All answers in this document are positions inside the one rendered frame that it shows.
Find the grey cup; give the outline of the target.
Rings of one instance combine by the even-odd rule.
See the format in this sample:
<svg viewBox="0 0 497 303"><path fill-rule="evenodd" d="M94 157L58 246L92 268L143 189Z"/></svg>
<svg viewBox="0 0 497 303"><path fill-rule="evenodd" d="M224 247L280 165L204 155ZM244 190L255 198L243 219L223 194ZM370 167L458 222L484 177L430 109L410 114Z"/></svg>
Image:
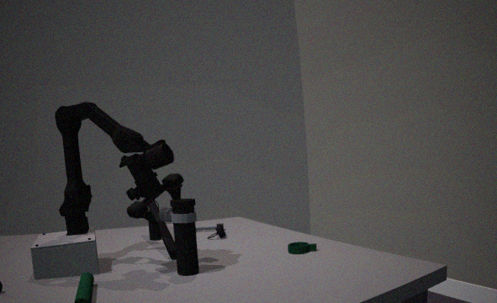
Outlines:
<svg viewBox="0 0 497 303"><path fill-rule="evenodd" d="M175 215L172 213L172 208L162 208L159 211L159 218L162 221L187 224L196 221L196 212L189 214Z"/></svg>

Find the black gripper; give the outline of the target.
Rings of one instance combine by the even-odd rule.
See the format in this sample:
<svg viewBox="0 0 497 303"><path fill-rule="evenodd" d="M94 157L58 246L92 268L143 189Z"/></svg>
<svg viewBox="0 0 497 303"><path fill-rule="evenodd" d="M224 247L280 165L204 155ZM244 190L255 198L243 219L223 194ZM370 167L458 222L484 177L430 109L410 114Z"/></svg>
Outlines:
<svg viewBox="0 0 497 303"><path fill-rule="evenodd" d="M172 200L181 199L181 186L184 179L180 174L169 173L167 176L162 179L162 183L157 179L157 173L151 170L148 174L146 174L143 178L139 178L135 180L135 183L139 185L139 188L145 199L142 201L135 201L131 206L127 207L127 214L131 218L139 219L145 218L147 219L153 226L160 229L156 218L151 213L150 210L147 210L147 205L150 204L154 199L158 197L158 195L167 191Z"/></svg>

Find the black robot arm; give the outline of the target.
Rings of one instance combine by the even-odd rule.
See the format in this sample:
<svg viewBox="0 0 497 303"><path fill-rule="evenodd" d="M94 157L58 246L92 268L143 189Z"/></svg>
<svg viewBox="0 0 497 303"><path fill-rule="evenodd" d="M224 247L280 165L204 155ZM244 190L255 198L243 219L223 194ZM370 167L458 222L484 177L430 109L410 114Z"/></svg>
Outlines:
<svg viewBox="0 0 497 303"><path fill-rule="evenodd" d="M143 140L143 136L130 128L123 127L110 118L96 104L84 102L72 106L61 106L55 113L56 126L62 134L65 153L67 184L64 203L59 209L65 216L67 236L87 234L89 230L85 212L91 203L91 186L82 178L82 166L79 154L78 132L82 120L89 118L101 130L106 132L113 143L123 153L143 152L132 156L123 156L119 167L126 166L135 180L143 178L152 169L164 167L174 162L174 154L165 140L153 144Z"/></svg>

